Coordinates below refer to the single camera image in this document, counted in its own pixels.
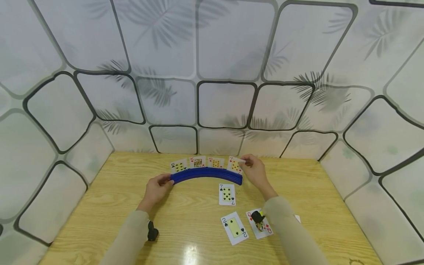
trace beige sleeve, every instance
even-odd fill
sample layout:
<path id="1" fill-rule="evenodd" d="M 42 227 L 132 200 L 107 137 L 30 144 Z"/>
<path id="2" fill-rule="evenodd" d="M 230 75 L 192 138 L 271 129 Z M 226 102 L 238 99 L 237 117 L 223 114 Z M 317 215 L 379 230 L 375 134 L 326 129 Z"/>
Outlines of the beige sleeve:
<path id="1" fill-rule="evenodd" d="M 285 198 L 269 199 L 265 203 L 263 214 L 280 237 L 290 265 L 328 265 L 314 239 L 294 217 L 294 212 Z"/>
<path id="2" fill-rule="evenodd" d="M 143 211 L 132 212 L 116 236 L 100 265 L 134 265 L 140 249 L 147 241 L 149 215 Z"/>

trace playing card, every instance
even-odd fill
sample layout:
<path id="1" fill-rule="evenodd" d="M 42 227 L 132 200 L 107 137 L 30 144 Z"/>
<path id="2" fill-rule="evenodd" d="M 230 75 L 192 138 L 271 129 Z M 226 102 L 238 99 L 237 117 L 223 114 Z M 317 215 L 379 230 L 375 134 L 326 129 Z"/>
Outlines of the playing card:
<path id="1" fill-rule="evenodd" d="M 187 169 L 187 159 L 181 159 L 171 163 L 171 173 L 178 173 Z"/>
<path id="2" fill-rule="evenodd" d="M 219 184 L 219 205 L 236 205 L 234 184 Z"/>
<path id="3" fill-rule="evenodd" d="M 222 217 L 221 222 L 227 232 L 231 245 L 238 244 L 249 238 L 237 212 Z"/>
<path id="4" fill-rule="evenodd" d="M 239 162 L 246 163 L 245 160 L 230 156 L 228 159 L 227 170 L 239 173 L 241 175 L 242 172 L 241 172 L 241 168 L 238 165 Z"/>
<path id="5" fill-rule="evenodd" d="M 208 167 L 224 168 L 224 158 L 208 157 Z"/>
<path id="6" fill-rule="evenodd" d="M 256 239 L 261 239 L 261 238 L 264 238 L 264 237 L 267 237 L 267 236 L 274 234 L 274 232 L 271 228 L 271 225 L 269 224 L 266 217 L 260 223 L 255 223 L 255 221 L 253 221 L 251 214 L 254 211 L 258 211 L 262 215 L 261 208 L 248 211 L 248 212 L 246 212 L 246 215 L 247 215 L 247 219 L 249 220 L 250 226 L 253 229 L 253 233 L 256 236 Z"/>
<path id="7" fill-rule="evenodd" d="M 205 167 L 206 156 L 192 156 L 189 158 L 190 168 Z"/>

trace table surface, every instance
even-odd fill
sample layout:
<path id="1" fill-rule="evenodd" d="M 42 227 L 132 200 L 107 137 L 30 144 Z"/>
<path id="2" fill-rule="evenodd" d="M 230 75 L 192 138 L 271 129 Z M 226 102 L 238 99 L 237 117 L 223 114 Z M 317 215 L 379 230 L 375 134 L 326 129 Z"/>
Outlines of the table surface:
<path id="1" fill-rule="evenodd" d="M 96 265 L 127 215 L 141 200 L 149 178 L 170 170 L 179 154 L 113 153 L 47 251 L 40 265 Z M 381 264 L 317 161 L 263 158 L 270 183 L 286 197 L 330 264 Z M 257 240 L 246 211 L 260 208 L 260 193 L 245 179 L 235 185 L 236 206 L 218 205 L 215 178 L 173 187 L 151 213 L 160 236 L 147 242 L 137 264 L 288 264 L 276 234 Z M 231 246 L 220 218 L 237 211 L 249 239 Z"/>

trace right hand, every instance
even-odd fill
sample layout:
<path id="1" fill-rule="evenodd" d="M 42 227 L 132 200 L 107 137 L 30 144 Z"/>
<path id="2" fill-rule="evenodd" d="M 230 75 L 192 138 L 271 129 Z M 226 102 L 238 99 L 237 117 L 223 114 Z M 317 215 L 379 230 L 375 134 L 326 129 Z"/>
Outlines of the right hand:
<path id="1" fill-rule="evenodd" d="M 246 160 L 246 163 L 240 162 L 239 166 L 246 174 L 247 179 L 261 192 L 265 201 L 277 197 L 278 194 L 266 177 L 264 163 L 252 154 L 244 155 L 240 159 Z"/>
<path id="2" fill-rule="evenodd" d="M 246 160 L 246 163 L 240 162 L 239 166 L 256 188 L 261 189 L 265 184 L 269 184 L 266 178 L 265 165 L 259 158 L 248 154 L 240 157 L 240 159 Z"/>

